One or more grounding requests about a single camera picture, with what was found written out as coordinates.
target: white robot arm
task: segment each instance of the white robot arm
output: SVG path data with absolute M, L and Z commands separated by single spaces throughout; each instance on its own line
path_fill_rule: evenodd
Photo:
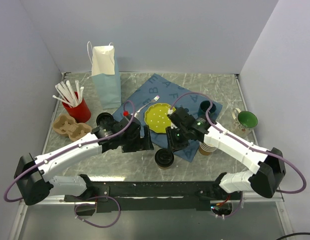
M 189 140 L 213 145 L 248 168 L 244 172 L 222 173 L 217 178 L 219 186 L 226 193 L 255 191 L 263 197 L 272 198 L 286 174 L 286 169 L 282 160 L 269 156 L 265 152 L 282 156 L 280 150 L 276 148 L 268 150 L 254 145 L 253 142 L 230 133 L 217 122 L 212 126 L 205 116 L 194 119 L 182 107 L 168 117 L 174 125 L 166 129 L 169 150 L 179 151 L 188 146 Z
M 204 117 L 194 119 L 182 107 L 168 117 L 176 126 L 176 128 L 166 128 L 168 150 L 175 152 L 186 148 L 189 140 L 198 140 L 216 146 L 248 168 L 244 172 L 220 174 L 214 183 L 214 185 L 217 184 L 217 188 L 214 187 L 213 192 L 226 196 L 237 191 L 255 191 L 266 198 L 273 196 L 285 175 L 285 165 L 279 159 L 270 159 L 268 155 L 250 149 L 253 146 L 255 149 L 268 151 L 266 148 L 255 146 L 241 139 L 248 146 L 245 147 L 227 135 L 228 130 L 219 123 L 216 123 L 220 129 L 217 130 Z M 93 191 L 90 187 L 92 182 L 86 175 L 69 177 L 58 176 L 58 174 L 81 160 L 119 146 L 122 146 L 124 153 L 153 150 L 149 127 L 144 126 L 145 137 L 140 138 L 141 126 L 135 118 L 122 134 L 106 139 L 119 133 L 123 127 L 128 125 L 131 118 L 131 115 L 125 116 L 122 121 L 117 122 L 109 113 L 102 113 L 97 118 L 98 127 L 80 140 L 34 159 L 30 154 L 22 156 L 15 172 L 15 178 L 26 169 L 38 165 L 38 168 L 16 181 L 25 203 L 32 205 L 47 196 L 54 195 L 82 196 L 86 194 L 90 196 Z M 281 154 L 275 148 L 272 152 Z

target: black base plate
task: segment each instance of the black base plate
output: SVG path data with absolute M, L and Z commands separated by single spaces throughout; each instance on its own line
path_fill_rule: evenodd
M 196 209 L 210 211 L 210 200 L 224 200 L 213 193 L 213 181 L 170 182 L 92 182 L 97 196 L 115 198 L 123 211 Z M 239 200 L 240 193 L 231 194 L 231 200 Z M 65 202 L 87 202 L 66 195 Z M 97 213 L 116 211 L 111 199 L 100 198 Z

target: mug handle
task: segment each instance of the mug handle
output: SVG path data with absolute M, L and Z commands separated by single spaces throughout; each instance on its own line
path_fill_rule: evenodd
M 233 118 L 234 120 L 236 119 L 236 117 L 238 116 L 238 114 L 241 112 L 241 110 L 239 108 L 233 108 Z

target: paper bag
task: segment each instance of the paper bag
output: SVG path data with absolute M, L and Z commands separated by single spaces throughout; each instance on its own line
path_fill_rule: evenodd
M 119 69 L 115 56 L 115 48 L 111 43 L 107 46 L 92 47 L 87 43 L 87 52 L 91 62 L 91 76 L 103 109 L 121 106 L 121 85 Z

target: yellow plate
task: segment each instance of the yellow plate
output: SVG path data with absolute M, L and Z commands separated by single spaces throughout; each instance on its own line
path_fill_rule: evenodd
M 166 127 L 170 126 L 171 121 L 167 117 L 168 109 L 171 106 L 167 103 L 156 103 L 145 112 L 145 123 L 157 134 L 165 134 Z

